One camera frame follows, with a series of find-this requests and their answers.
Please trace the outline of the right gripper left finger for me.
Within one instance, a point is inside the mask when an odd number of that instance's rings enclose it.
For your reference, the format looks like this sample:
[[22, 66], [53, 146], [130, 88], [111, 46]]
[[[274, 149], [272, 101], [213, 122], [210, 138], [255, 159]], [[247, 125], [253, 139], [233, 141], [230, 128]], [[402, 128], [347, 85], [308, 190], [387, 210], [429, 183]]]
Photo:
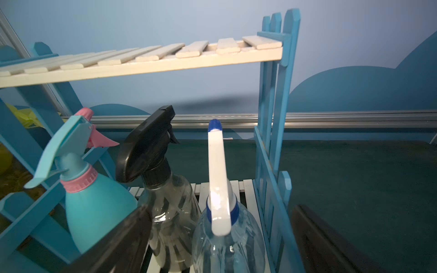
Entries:
[[146, 205], [141, 205], [63, 272], [141, 272], [151, 226], [151, 211]]

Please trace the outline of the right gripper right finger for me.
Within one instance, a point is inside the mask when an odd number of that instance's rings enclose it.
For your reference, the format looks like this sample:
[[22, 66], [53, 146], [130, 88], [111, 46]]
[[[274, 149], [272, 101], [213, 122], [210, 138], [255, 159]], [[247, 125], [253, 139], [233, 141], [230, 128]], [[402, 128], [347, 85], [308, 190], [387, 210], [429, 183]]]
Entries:
[[306, 205], [292, 209], [291, 225], [307, 273], [386, 273]]

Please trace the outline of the clear blue-white spray bottle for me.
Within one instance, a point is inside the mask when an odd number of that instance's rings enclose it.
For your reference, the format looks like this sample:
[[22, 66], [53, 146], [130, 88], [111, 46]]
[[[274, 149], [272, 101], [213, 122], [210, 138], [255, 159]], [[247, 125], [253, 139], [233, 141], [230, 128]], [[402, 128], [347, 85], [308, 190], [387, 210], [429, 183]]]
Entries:
[[197, 273], [262, 273], [265, 244], [254, 216], [237, 200], [226, 172], [223, 127], [208, 125], [209, 195], [192, 240]]

